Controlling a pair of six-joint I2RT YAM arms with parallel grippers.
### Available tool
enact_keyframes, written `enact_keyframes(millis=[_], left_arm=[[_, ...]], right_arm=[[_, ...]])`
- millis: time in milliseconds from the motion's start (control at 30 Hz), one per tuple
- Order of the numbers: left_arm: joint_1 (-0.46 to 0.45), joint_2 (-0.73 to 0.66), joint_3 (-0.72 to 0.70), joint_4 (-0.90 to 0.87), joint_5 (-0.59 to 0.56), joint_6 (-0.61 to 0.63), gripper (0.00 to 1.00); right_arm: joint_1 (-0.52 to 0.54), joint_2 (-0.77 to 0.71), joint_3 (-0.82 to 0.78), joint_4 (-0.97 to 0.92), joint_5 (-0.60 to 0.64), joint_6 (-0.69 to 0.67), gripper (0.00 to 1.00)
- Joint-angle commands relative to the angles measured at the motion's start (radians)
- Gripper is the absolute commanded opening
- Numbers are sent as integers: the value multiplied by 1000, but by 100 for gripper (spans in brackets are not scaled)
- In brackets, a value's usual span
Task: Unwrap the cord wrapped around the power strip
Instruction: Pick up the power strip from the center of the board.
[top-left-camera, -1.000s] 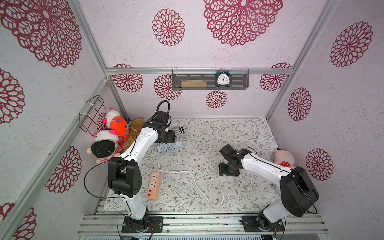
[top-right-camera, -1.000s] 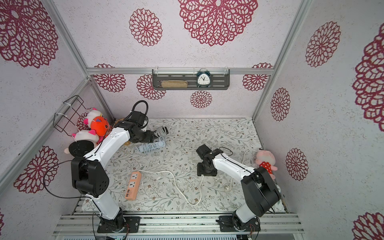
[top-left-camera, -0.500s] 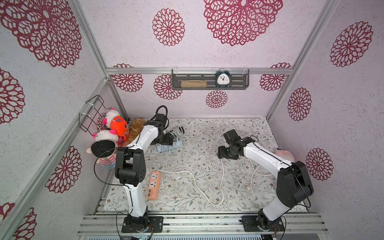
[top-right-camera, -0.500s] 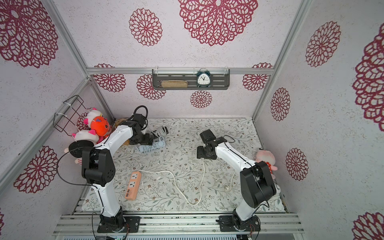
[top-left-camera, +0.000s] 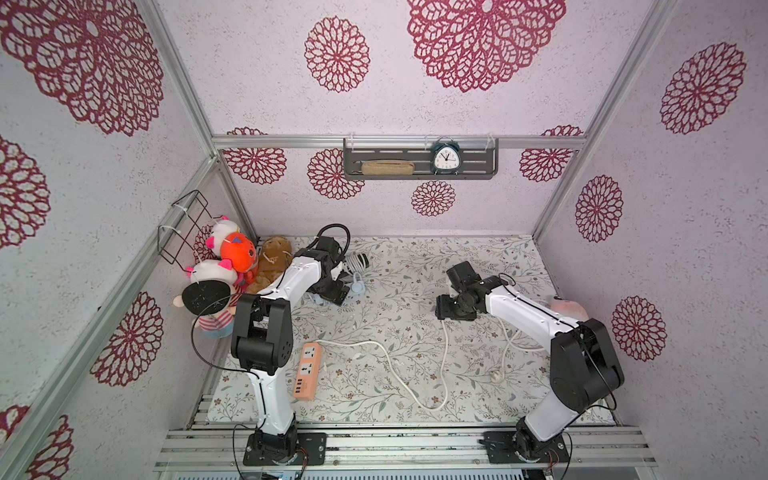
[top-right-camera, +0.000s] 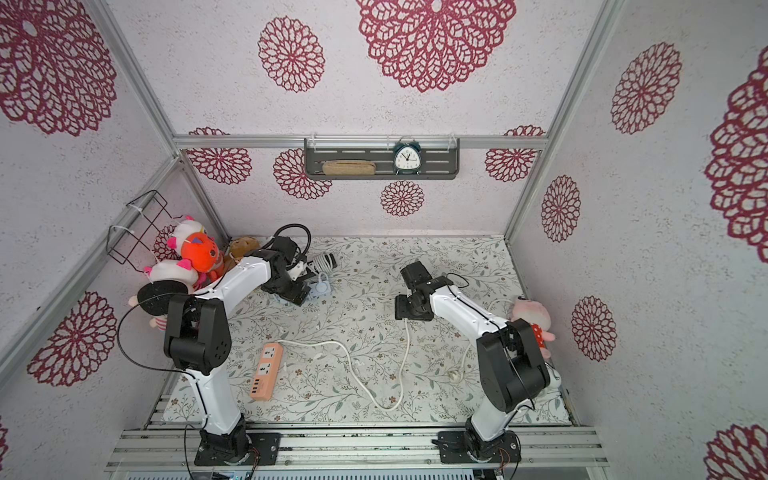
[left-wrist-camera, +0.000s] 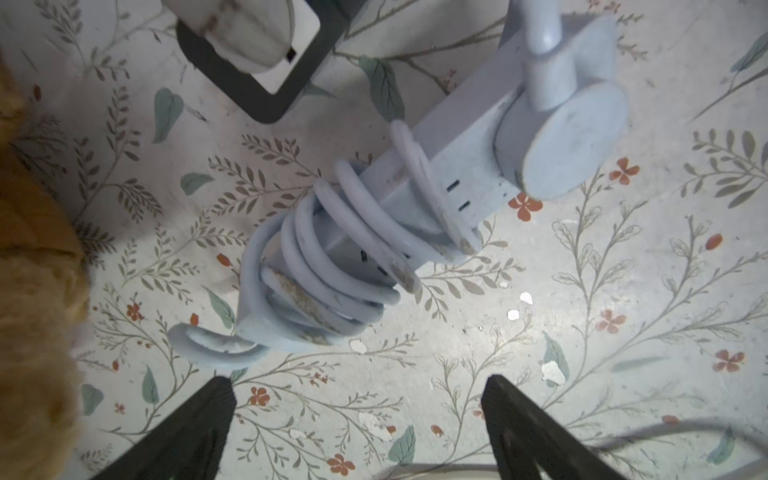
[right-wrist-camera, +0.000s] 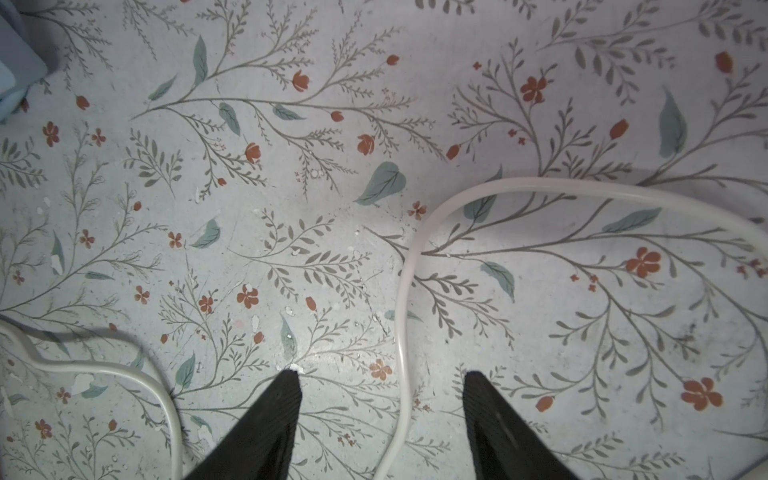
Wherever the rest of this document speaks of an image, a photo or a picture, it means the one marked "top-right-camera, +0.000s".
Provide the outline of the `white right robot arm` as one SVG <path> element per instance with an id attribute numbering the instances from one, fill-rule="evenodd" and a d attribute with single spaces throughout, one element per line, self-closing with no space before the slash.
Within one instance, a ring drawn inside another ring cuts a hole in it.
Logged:
<path id="1" fill-rule="evenodd" d="M 432 276 L 420 261 L 400 270 L 409 290 L 395 299 L 398 320 L 442 318 L 475 342 L 485 398 L 470 417 L 467 437 L 489 444 L 502 437 L 514 413 L 533 407 L 551 383 L 533 325 L 505 320 L 469 299 L 446 276 Z"/>

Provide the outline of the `light blue power strip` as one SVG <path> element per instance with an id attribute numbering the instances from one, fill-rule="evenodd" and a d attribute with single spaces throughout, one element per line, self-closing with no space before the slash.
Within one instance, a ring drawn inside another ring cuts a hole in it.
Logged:
<path id="1" fill-rule="evenodd" d="M 316 281 L 310 285 L 308 297 L 310 299 L 323 298 L 328 296 L 331 293 L 331 290 L 332 287 L 329 275 L 325 272 L 319 272 Z"/>

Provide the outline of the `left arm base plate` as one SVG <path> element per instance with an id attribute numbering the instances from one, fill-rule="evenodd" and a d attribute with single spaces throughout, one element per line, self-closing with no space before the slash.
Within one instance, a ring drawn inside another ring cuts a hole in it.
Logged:
<path id="1" fill-rule="evenodd" d="M 273 466 L 277 461 L 282 436 L 279 433 L 213 435 L 205 430 L 193 464 L 195 466 Z"/>

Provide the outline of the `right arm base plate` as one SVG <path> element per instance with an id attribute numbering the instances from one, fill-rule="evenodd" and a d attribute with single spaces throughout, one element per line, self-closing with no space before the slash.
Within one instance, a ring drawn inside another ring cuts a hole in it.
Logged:
<path id="1" fill-rule="evenodd" d="M 438 447 L 443 464 L 516 464 L 522 458 L 519 438 L 511 431 L 489 441 L 471 431 L 439 431 L 431 443 Z"/>

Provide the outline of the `orange power strip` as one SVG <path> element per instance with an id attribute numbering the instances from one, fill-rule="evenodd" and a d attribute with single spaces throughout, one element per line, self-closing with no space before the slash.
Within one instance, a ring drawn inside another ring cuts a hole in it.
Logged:
<path id="1" fill-rule="evenodd" d="M 267 343 L 264 346 L 249 390 L 251 399 L 268 401 L 272 398 L 282 355 L 283 347 L 280 343 Z"/>

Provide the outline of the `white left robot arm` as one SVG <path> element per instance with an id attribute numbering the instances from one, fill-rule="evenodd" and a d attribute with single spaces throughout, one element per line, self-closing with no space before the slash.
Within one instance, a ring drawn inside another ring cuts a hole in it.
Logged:
<path id="1" fill-rule="evenodd" d="M 232 348 L 228 315 L 257 289 L 301 304 L 309 293 L 308 250 L 275 235 L 214 285 L 170 297 L 164 353 L 191 377 L 203 411 L 202 430 L 207 434 L 230 435 L 242 418 L 224 368 Z"/>

